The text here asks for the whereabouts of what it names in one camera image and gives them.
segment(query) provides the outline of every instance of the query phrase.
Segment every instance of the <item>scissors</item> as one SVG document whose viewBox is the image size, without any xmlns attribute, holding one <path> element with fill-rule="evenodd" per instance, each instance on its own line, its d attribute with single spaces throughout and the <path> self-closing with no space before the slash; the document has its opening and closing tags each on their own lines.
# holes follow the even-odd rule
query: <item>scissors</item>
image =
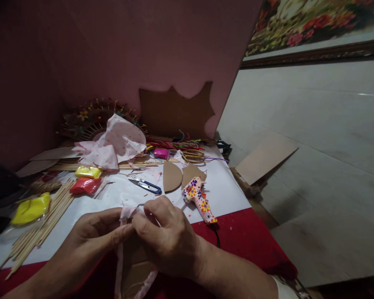
<svg viewBox="0 0 374 299">
<path fill-rule="evenodd" d="M 182 157 L 186 162 L 198 164 L 205 162 L 204 153 L 197 149 L 182 150 Z"/>
<path fill-rule="evenodd" d="M 129 179 L 129 181 L 131 181 L 133 184 L 135 184 L 135 185 L 137 185 L 137 186 L 139 186 L 139 187 L 141 187 L 141 188 L 143 188 L 143 189 L 145 189 L 149 192 L 152 192 L 154 194 L 159 194 L 159 193 L 162 192 L 161 188 L 154 185 L 154 184 L 151 184 L 147 181 L 139 179 L 136 176 L 132 176 L 132 178 L 134 178 L 134 179 L 133 180 Z"/>
</svg>

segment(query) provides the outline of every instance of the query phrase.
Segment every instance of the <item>yellow clay package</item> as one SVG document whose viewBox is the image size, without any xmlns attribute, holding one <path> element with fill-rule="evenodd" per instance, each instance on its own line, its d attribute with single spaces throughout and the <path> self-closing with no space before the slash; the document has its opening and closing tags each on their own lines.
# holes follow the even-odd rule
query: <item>yellow clay package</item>
<svg viewBox="0 0 374 299">
<path fill-rule="evenodd" d="M 98 179 L 103 173 L 102 169 L 93 166 L 80 166 L 76 172 L 76 177 L 88 177 L 91 179 Z"/>
<path fill-rule="evenodd" d="M 12 225 L 24 225 L 44 216 L 49 209 L 50 193 L 46 192 L 36 199 L 21 202 L 15 217 L 11 220 Z"/>
</svg>

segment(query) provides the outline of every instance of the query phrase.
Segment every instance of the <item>glue gun cord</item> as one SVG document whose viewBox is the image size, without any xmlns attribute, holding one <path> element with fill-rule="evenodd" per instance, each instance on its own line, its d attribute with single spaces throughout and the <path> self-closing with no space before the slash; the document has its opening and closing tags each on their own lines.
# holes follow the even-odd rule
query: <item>glue gun cord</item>
<svg viewBox="0 0 374 299">
<path fill-rule="evenodd" d="M 220 248 L 220 238 L 219 238 L 219 235 L 217 234 L 216 229 L 212 225 L 210 225 L 210 228 L 211 228 L 211 230 L 214 231 L 214 233 L 216 235 L 216 239 L 217 239 L 217 247 Z"/>
</svg>

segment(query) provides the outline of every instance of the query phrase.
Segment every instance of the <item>cardboard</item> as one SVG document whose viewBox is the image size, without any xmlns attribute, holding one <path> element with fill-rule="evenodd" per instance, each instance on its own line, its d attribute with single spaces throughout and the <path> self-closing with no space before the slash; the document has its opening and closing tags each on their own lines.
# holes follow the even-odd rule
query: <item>cardboard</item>
<svg viewBox="0 0 374 299">
<path fill-rule="evenodd" d="M 205 181 L 207 179 L 207 175 L 202 172 L 197 166 L 194 164 L 190 164 L 187 167 L 183 168 L 183 182 L 182 182 L 182 188 L 188 185 L 189 182 L 195 177 L 199 176 L 201 178 L 201 181 Z"/>
<path fill-rule="evenodd" d="M 152 269 L 142 240 L 134 234 L 123 244 L 122 299 L 133 299 Z"/>
<path fill-rule="evenodd" d="M 29 161 L 70 159 L 81 156 L 80 153 L 74 152 L 72 149 L 73 147 L 58 147 L 56 149 L 50 149 L 30 158 Z"/>
<path fill-rule="evenodd" d="M 262 189 L 267 185 L 267 176 L 261 177 L 254 185 L 248 185 L 235 167 L 230 167 L 230 170 L 247 199 L 257 197 L 258 194 L 262 192 Z"/>
<path fill-rule="evenodd" d="M 236 167 L 252 185 L 298 149 L 280 134 L 267 131 L 256 138 L 252 152 Z"/>
<path fill-rule="evenodd" d="M 30 161 L 15 174 L 19 177 L 29 176 L 50 168 L 51 166 L 57 164 L 58 161 L 59 159 Z"/>
<path fill-rule="evenodd" d="M 190 99 L 181 96 L 173 86 L 168 91 L 139 89 L 141 120 L 150 135 L 176 137 L 182 130 L 192 139 L 207 138 L 205 124 L 215 115 L 209 102 L 211 87 L 212 82 L 206 82 Z"/>
<path fill-rule="evenodd" d="M 173 191 L 180 186 L 183 179 L 182 171 L 171 162 L 163 163 L 163 189 L 165 192 Z"/>
</svg>

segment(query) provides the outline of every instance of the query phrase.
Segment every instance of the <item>flower painting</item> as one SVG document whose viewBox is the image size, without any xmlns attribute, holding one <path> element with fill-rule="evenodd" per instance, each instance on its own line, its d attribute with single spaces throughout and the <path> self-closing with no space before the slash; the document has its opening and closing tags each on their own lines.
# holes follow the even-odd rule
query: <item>flower painting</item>
<svg viewBox="0 0 374 299">
<path fill-rule="evenodd" d="M 264 0 L 245 56 L 374 29 L 374 0 Z"/>
</svg>

